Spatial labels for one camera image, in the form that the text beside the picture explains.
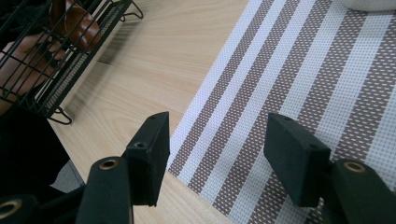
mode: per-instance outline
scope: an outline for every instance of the wire grid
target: wire grid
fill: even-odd
[[[46,23],[46,19],[49,17],[48,12],[52,1],[49,0],[39,5],[37,7],[39,10],[35,15],[28,13],[29,10],[26,9],[30,7],[27,5],[28,2],[28,0],[23,0],[19,3],[14,2],[6,6],[1,6],[4,10],[12,11],[12,13],[2,18],[0,39],[4,39],[4,36],[9,36],[9,34],[15,35],[15,33],[18,33],[18,36],[14,42],[8,43],[4,48],[5,50],[2,46],[0,69],[5,64],[11,63],[11,61],[17,63],[18,66],[13,70],[7,80],[2,83],[0,87],[2,90],[0,98],[12,104],[22,106],[43,117],[50,118],[59,108],[64,97],[74,86],[132,1],[85,1],[82,7],[86,9],[86,15],[88,13],[92,14],[93,20],[87,26],[87,29],[83,31],[79,39],[73,41],[73,43],[70,41],[70,37],[77,30],[77,25],[66,36],[58,34],[56,29],[61,25],[61,21],[67,16],[67,13],[76,2],[73,2],[53,27],[42,25]],[[23,20],[24,26],[15,27],[17,20]],[[96,37],[92,39],[92,42],[89,43],[87,48],[78,48],[78,41],[80,41],[95,21],[99,25],[100,32],[97,35],[101,35],[100,40],[91,51],[89,51],[89,48]],[[15,57],[16,49],[22,40],[28,35],[37,34],[37,32],[41,33],[34,47],[26,52],[26,56]],[[55,41],[58,41],[61,47],[53,55],[61,49],[65,51],[65,55],[60,61],[56,61],[52,53],[48,51],[48,48]],[[43,68],[41,69],[42,71],[36,69],[38,65],[40,65],[40,68]],[[46,74],[48,69],[52,70],[50,74]]]

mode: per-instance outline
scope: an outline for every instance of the striped placemat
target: striped placemat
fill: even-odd
[[[236,223],[320,223],[264,158],[267,114],[296,119],[396,186],[396,14],[251,0],[171,139],[168,170]]]

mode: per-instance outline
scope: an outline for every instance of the wooden table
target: wooden table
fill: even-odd
[[[173,133],[248,0],[136,3],[145,19],[119,23],[63,101],[73,124],[51,123],[85,180],[95,161],[124,151],[148,116],[169,111]],[[231,222],[169,173],[158,206],[135,206],[134,220]]]

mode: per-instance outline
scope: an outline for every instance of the black pants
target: black pants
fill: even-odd
[[[0,197],[33,194],[40,203],[63,193],[50,186],[69,161],[47,119],[14,106],[0,120]]]

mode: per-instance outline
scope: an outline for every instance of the gray floor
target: gray floor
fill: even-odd
[[[59,172],[57,179],[51,186],[62,192],[68,193],[84,184],[75,165],[73,162],[69,161],[64,168],[62,168],[61,172]]]

